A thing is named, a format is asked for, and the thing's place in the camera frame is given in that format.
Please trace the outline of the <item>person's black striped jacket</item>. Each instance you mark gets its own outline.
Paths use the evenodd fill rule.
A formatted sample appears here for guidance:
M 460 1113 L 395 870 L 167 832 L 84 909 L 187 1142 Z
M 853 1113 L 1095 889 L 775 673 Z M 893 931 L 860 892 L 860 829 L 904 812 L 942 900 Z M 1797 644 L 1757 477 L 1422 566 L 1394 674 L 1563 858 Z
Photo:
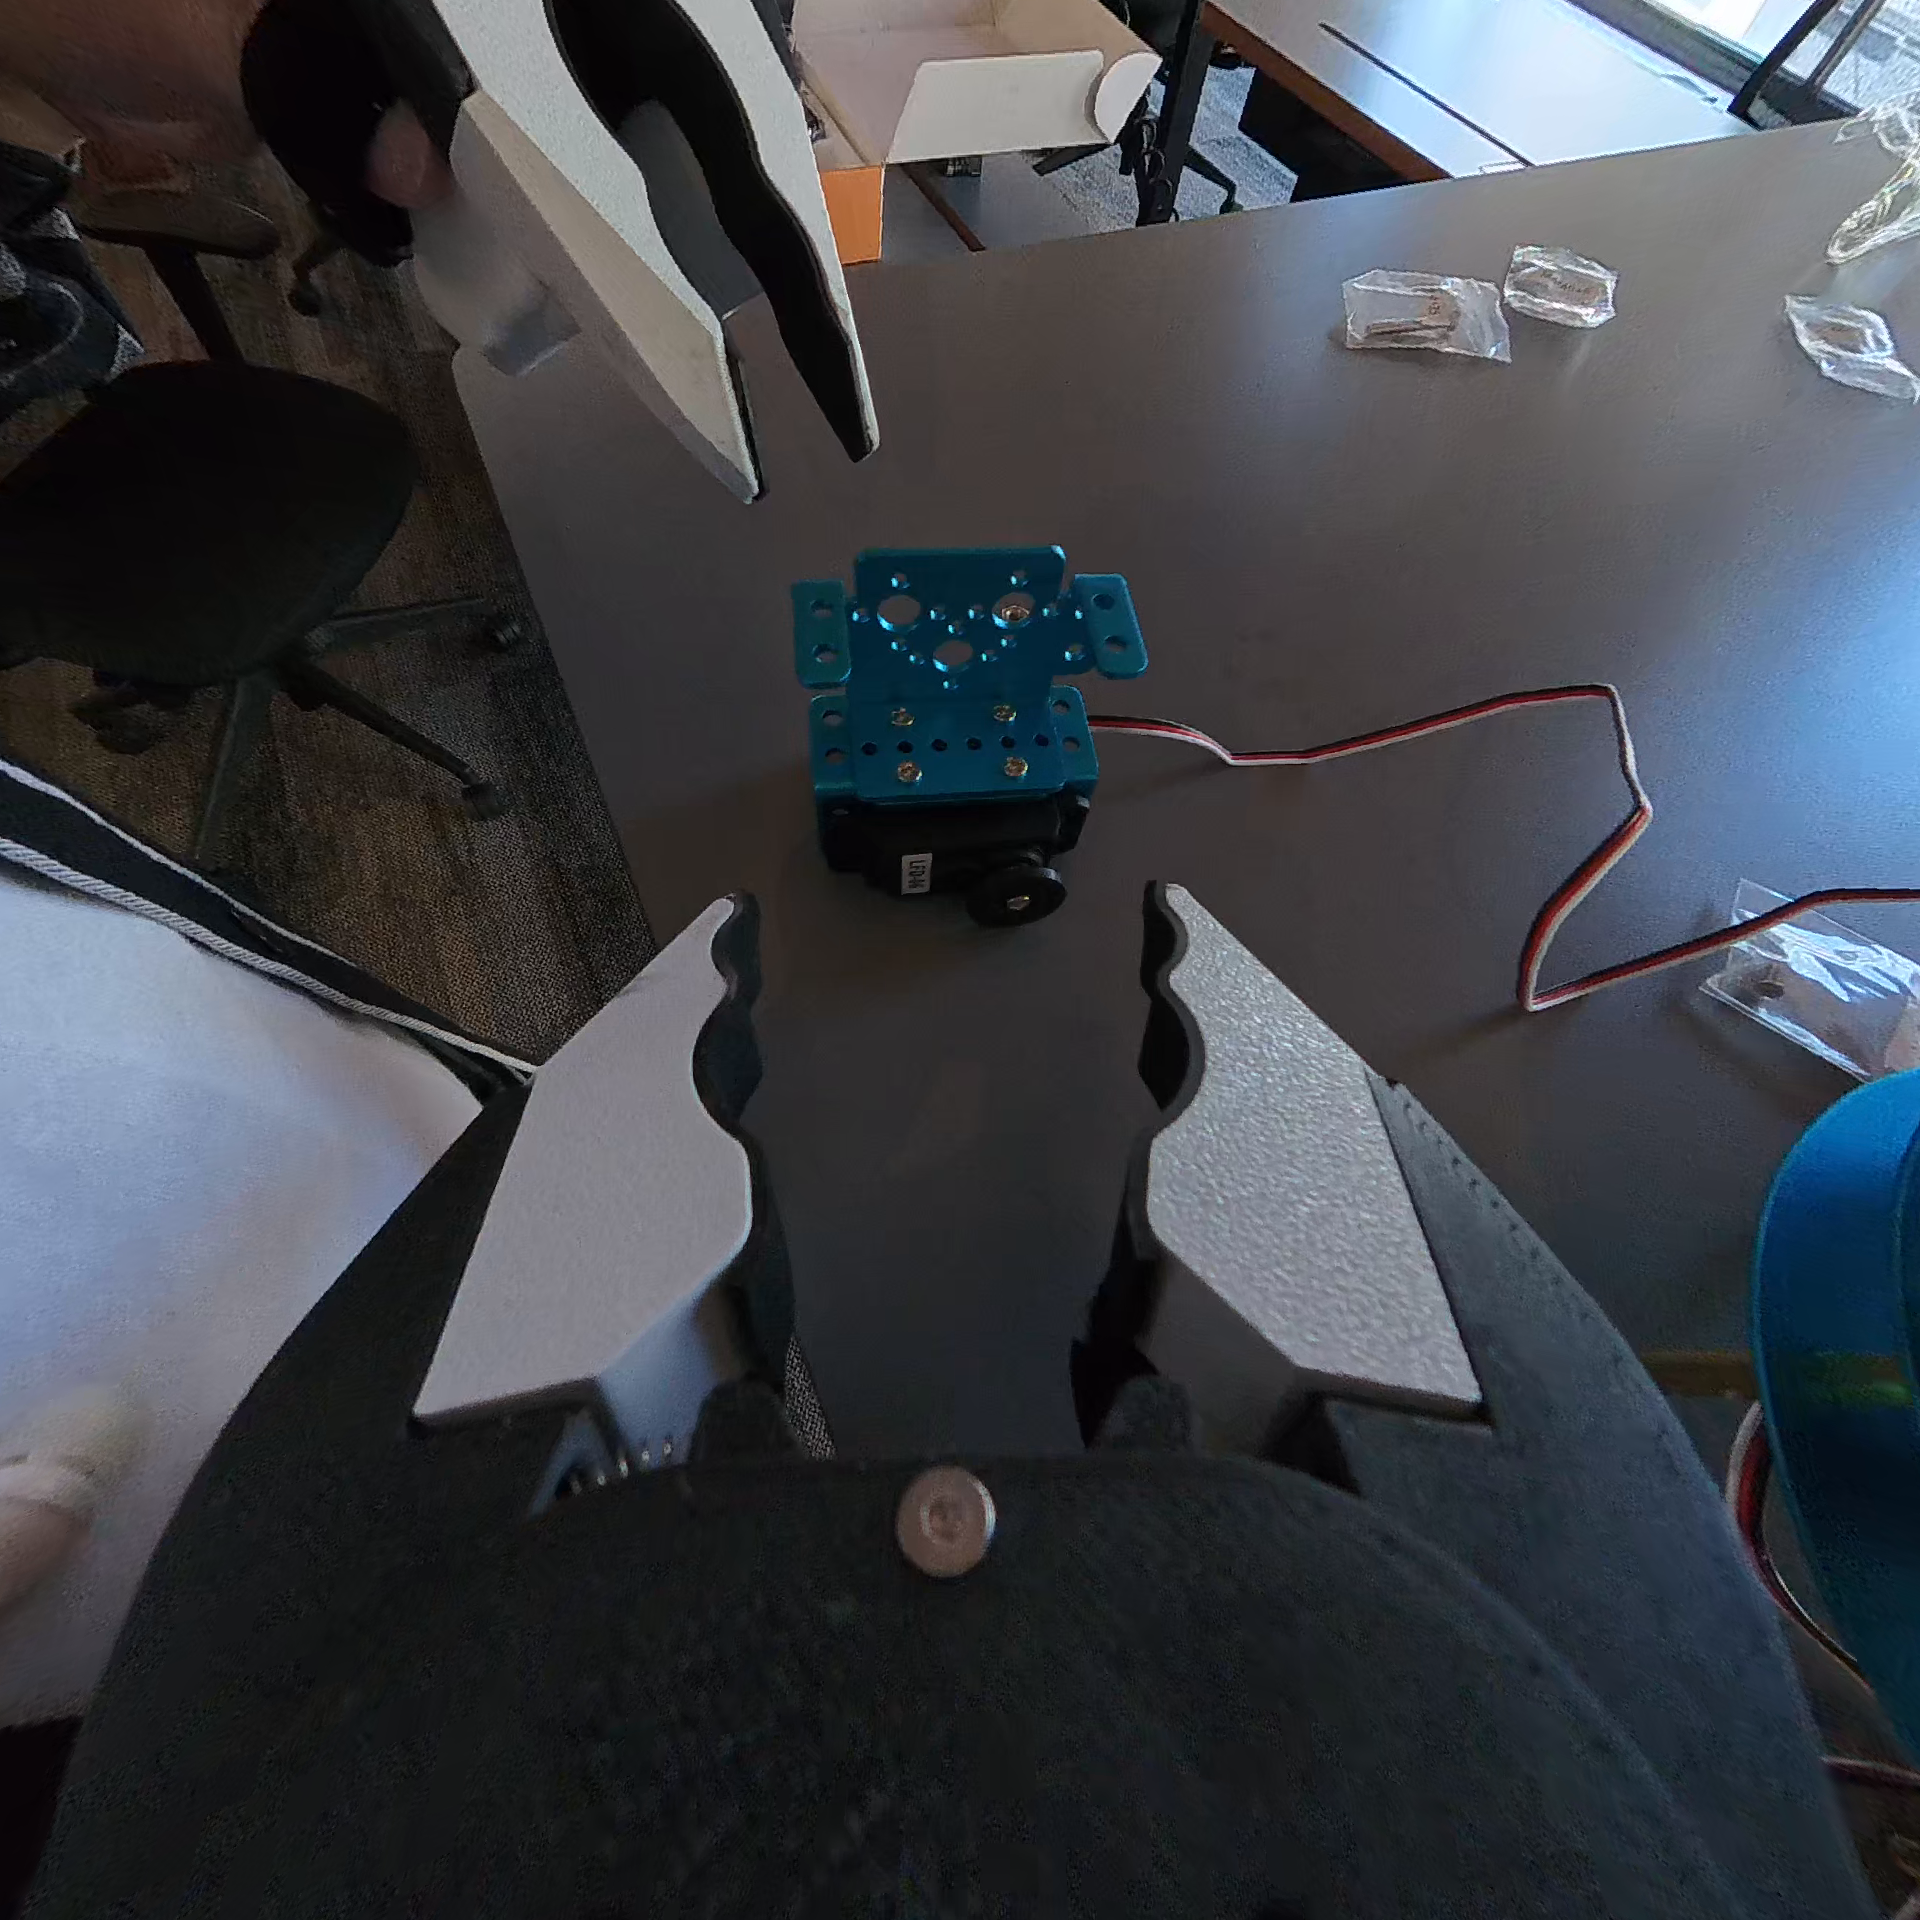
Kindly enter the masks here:
M 407 1037 L 479 1099 L 522 1089 L 536 1072 L 534 1062 L 467 1033 L 11 760 L 2 761 L 2 858 L 11 869 L 120 907 L 287 993 Z

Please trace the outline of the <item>white cardboard box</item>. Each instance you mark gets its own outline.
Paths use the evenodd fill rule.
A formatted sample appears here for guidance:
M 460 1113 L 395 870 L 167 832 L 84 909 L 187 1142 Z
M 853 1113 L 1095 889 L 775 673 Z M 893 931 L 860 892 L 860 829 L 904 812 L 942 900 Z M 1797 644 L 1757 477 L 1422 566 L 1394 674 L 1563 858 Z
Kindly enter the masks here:
M 819 106 L 875 164 L 1108 146 L 1162 56 L 1099 3 L 798 3 Z

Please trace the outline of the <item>person's left hand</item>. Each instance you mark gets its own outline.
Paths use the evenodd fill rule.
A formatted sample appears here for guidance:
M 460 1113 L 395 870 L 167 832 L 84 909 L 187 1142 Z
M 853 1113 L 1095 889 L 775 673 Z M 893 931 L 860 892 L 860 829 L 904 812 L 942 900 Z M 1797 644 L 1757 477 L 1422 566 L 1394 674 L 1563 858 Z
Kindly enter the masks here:
M 431 4 L 268 3 L 239 56 L 246 120 L 320 226 L 376 268 L 450 193 L 452 122 L 472 88 Z

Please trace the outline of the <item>grey office chair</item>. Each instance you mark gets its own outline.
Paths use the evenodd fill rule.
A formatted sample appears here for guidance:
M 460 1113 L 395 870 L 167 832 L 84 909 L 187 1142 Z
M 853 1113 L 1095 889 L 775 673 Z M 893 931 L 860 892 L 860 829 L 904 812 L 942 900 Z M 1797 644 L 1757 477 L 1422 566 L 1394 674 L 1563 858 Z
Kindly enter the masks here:
M 246 361 L 202 261 L 259 266 L 275 258 L 282 234 L 262 211 L 203 193 L 82 182 L 69 197 L 66 214 L 86 240 L 144 254 L 210 361 Z

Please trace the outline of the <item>dark cloth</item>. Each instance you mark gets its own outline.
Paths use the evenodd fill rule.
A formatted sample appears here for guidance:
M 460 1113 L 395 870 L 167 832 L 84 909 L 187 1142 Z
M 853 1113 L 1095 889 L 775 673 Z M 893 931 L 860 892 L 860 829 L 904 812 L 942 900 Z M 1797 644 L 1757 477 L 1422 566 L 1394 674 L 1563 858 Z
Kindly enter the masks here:
M 78 164 L 2 144 L 2 421 L 92 394 L 146 355 L 66 214 Z

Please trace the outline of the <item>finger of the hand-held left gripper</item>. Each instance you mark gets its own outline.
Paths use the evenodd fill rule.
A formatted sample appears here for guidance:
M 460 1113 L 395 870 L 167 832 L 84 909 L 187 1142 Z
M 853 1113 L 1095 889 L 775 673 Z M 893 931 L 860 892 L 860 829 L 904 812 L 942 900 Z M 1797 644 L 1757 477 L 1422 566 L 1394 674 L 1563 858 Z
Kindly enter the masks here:
M 770 104 L 759 4 L 450 3 L 431 14 L 460 104 L 434 298 L 484 346 L 572 328 L 734 496 L 762 469 L 719 307 L 667 224 L 698 226 L 735 160 L 762 172 Z
M 679 3 L 692 36 L 687 142 L 722 234 L 773 308 L 794 370 L 853 465 L 880 443 L 799 72 L 776 4 Z

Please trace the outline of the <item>wooden cabinet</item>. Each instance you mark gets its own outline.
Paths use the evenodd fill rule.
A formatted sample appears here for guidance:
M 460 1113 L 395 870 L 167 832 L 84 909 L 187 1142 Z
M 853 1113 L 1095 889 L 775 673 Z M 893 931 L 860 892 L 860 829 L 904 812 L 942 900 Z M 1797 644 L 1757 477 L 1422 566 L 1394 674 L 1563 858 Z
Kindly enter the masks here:
M 5 140 L 114 187 L 246 162 L 239 56 L 259 3 L 5 3 Z

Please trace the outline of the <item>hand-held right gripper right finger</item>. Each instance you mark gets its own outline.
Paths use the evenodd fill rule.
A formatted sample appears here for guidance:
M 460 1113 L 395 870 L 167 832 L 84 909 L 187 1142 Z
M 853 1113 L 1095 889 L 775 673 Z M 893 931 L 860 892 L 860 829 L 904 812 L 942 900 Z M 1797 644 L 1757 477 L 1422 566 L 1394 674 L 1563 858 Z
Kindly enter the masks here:
M 1147 1376 L 1235 1453 L 1269 1453 L 1319 1401 L 1477 1422 L 1384 1081 L 1179 882 L 1143 892 L 1141 984 L 1156 1112 L 1072 1345 L 1083 1438 Z

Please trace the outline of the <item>person's white shirt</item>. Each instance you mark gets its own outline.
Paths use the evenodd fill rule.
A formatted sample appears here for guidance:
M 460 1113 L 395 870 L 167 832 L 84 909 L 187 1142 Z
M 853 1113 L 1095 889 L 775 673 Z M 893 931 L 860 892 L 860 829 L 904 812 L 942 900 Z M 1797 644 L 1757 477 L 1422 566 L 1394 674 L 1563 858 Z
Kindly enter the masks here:
M 259 1373 L 482 1099 L 413 1037 L 5 867 L 5 1729 L 84 1712 Z

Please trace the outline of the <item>black office chair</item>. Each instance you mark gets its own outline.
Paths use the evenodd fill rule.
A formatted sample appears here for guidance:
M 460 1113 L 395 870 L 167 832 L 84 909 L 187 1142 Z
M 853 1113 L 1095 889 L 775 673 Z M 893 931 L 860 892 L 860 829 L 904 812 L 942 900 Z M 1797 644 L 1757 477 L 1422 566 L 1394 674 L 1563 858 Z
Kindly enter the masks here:
M 322 662 L 430 634 L 522 637 L 476 594 L 351 604 L 415 480 L 403 424 L 356 390 L 252 364 L 132 368 L 5 477 L 5 669 L 84 668 L 92 690 L 71 713 L 120 754 L 148 750 L 202 692 L 221 697 L 189 850 L 203 873 L 279 697 L 442 768 L 492 821 L 504 800 L 490 779 Z

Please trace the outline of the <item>clear plastic screw bag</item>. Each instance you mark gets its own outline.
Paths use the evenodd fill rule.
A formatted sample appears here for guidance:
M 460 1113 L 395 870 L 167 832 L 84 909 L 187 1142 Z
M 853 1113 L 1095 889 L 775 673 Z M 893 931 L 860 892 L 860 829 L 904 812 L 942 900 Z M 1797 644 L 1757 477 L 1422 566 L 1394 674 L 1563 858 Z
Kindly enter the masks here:
M 1917 964 L 1823 914 L 1723 952 L 1700 989 L 1868 1083 L 1917 1067 Z
M 1563 330 L 1595 330 L 1616 316 L 1616 269 L 1565 246 L 1516 246 L 1504 304 Z
M 1514 361 L 1501 291 L 1486 280 L 1372 269 L 1342 283 L 1342 312 L 1355 352 Z
M 1802 355 L 1828 382 L 1875 397 L 1917 402 L 1917 373 L 1899 357 L 1882 313 L 1788 296 L 1782 313 Z

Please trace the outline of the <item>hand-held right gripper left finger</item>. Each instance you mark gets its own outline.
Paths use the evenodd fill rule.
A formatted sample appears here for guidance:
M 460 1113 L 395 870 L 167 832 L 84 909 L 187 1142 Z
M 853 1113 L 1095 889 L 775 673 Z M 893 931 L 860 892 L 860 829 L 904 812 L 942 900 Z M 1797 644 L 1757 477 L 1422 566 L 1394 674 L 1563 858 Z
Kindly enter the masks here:
M 583 1408 L 687 1465 L 708 1396 L 784 1389 L 794 1272 L 746 1113 L 762 913 L 719 896 L 533 1076 L 413 1418 Z

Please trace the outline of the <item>blue servo bracket assembly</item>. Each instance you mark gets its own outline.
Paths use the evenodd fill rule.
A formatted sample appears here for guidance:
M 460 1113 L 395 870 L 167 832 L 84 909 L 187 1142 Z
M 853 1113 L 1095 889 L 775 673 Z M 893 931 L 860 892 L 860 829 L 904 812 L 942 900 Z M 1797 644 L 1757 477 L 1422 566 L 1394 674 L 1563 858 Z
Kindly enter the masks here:
M 1147 668 L 1124 577 L 1055 544 L 870 549 L 788 601 L 826 867 L 981 929 L 1052 916 L 1098 792 L 1078 682 Z

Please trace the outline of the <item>brown desk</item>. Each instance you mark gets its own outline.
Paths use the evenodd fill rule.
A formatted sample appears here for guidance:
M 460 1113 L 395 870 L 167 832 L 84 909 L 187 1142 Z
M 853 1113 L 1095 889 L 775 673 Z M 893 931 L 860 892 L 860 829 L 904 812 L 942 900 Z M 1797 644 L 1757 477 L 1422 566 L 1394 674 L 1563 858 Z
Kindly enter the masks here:
M 1184 4 L 1139 162 L 1141 226 L 1175 220 L 1219 49 L 1397 186 L 1654 153 L 1751 131 L 1699 75 L 1574 4 Z

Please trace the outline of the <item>crinkled clear plastic wrap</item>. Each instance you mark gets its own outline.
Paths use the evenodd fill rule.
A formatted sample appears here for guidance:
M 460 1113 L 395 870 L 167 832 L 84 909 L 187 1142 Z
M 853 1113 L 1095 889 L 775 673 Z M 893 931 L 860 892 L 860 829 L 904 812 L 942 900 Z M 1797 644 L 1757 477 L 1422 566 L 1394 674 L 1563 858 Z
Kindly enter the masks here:
M 1834 268 L 1917 235 L 1917 92 L 1845 120 L 1834 140 L 1842 144 L 1863 137 L 1871 137 L 1890 157 L 1890 173 L 1831 234 L 1826 261 Z

